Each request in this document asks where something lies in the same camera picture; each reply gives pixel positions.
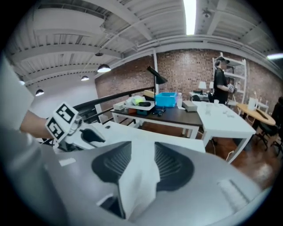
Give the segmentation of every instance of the black railing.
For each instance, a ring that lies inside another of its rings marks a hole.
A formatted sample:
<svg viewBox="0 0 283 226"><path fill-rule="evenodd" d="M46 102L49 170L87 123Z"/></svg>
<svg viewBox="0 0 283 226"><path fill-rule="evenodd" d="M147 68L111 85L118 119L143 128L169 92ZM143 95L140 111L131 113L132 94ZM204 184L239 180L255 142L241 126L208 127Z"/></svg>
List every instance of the black railing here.
<svg viewBox="0 0 283 226"><path fill-rule="evenodd" d="M74 107L74 109L76 109L79 112L79 115L83 117L84 122L86 123L93 123L93 122L100 122L98 116L105 114L109 111L111 111L113 109L112 108L108 108L107 110L104 110L100 113L97 113L96 109L95 109L95 105L97 104L101 104L107 101L111 101L120 97L125 97L125 96L129 96L131 97L132 94L138 93L138 92L142 92L145 90L153 90L154 87L147 87L147 88L142 88L142 89L138 89L138 90L130 90L130 91L126 91L123 93L119 93L119 94L114 94L114 95L109 95L106 97L102 97L93 101L89 101L80 105L77 105ZM107 123L108 121L111 121L113 118L108 119L107 121L103 122L103 124Z"/></svg>

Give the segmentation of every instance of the brick wall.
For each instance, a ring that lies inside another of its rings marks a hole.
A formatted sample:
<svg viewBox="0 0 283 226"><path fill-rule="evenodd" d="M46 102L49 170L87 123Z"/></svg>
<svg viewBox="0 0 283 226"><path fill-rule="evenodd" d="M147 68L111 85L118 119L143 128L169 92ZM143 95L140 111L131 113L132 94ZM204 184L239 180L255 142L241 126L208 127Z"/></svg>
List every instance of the brick wall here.
<svg viewBox="0 0 283 226"><path fill-rule="evenodd" d="M154 67L152 56L131 61L103 74L95 80L98 98L153 86L153 76L146 70L148 66ZM101 109L111 108L113 104L127 98L122 97L105 102L101 104Z"/></svg>
<svg viewBox="0 0 283 226"><path fill-rule="evenodd" d="M223 53L224 57L242 60L242 57L230 53ZM219 51L207 49L173 50L157 54L158 71L168 82L159 86L160 92L182 92L183 98L188 99L192 90L198 90L199 82L213 81L212 58L220 56ZM127 90L149 87L153 84L152 75L146 70L147 66L153 67L153 57L143 57L104 74L96 79L98 97L116 94ZM235 69L236 73L242 73L241 67ZM262 102L269 101L273 111L278 97L283 95L283 81L264 67L247 60L247 93L246 99L252 96L254 91ZM242 94L237 94L237 101L241 101ZM102 109L109 108L113 102L103 104Z"/></svg>

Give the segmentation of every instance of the white shelving unit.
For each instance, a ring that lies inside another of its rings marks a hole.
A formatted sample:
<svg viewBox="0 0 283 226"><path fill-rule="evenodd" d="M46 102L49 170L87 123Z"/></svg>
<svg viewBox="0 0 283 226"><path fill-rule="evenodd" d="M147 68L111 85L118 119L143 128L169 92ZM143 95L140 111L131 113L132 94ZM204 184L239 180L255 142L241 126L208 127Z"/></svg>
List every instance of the white shelving unit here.
<svg viewBox="0 0 283 226"><path fill-rule="evenodd" d="M230 78L234 78L234 79L240 79L241 89L237 90L237 92L243 94L243 98L242 98L241 103L244 103L244 99L245 99L245 96L246 96L246 89L247 89L247 64L246 64L246 60L245 59L243 59L242 61L234 60L234 59L223 56L223 53L220 53L220 56L222 56L226 60L230 61L229 66L233 67L234 71L235 71L235 67L237 67L237 66L243 66L244 67L244 70L243 70L241 75L233 74L233 73L230 73L230 72L224 72L226 77L230 77ZM215 69L216 69L215 66L214 66L215 62L216 62L216 58L212 58L213 74L214 74Z"/></svg>

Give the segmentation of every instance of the desk lamp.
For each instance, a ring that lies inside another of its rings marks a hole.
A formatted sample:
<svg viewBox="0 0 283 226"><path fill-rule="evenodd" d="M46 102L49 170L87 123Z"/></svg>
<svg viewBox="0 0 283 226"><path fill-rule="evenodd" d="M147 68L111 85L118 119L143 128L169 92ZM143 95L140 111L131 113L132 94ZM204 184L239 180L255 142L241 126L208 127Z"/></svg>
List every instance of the desk lamp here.
<svg viewBox="0 0 283 226"><path fill-rule="evenodd" d="M164 84L168 82L166 78L163 78L156 70L154 70L152 67L148 67L147 70L154 75L153 81L154 81L154 108L155 108L155 93L156 93L156 84Z"/></svg>
<svg viewBox="0 0 283 226"><path fill-rule="evenodd" d="M199 82L199 89L202 89L202 90L206 90L207 89L207 84L205 82L202 82L200 81Z"/></svg>
<svg viewBox="0 0 283 226"><path fill-rule="evenodd" d="M213 91L213 86L214 86L214 82L210 82L209 83L209 88L211 89L211 92Z"/></svg>

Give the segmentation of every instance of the paper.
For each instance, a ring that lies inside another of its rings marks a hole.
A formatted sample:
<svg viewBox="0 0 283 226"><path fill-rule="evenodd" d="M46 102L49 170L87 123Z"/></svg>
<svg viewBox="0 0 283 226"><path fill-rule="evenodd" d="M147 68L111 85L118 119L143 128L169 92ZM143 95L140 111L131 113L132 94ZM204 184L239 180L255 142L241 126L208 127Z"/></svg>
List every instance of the paper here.
<svg viewBox="0 0 283 226"><path fill-rule="evenodd" d="M66 165L69 165L69 164L74 163L74 162L76 162L76 160L74 158L67 158L67 159L63 159L63 160L59 161L61 166L66 166Z"/></svg>
<svg viewBox="0 0 283 226"><path fill-rule="evenodd" d="M78 111L63 102L53 111L53 114L47 120L45 127L59 143L67 136L77 115Z"/></svg>
<svg viewBox="0 0 283 226"><path fill-rule="evenodd" d="M131 161L119 179L121 203L126 219L134 220L156 198L156 186L160 181L154 161L154 142L145 142L140 151L139 138L132 140Z"/></svg>

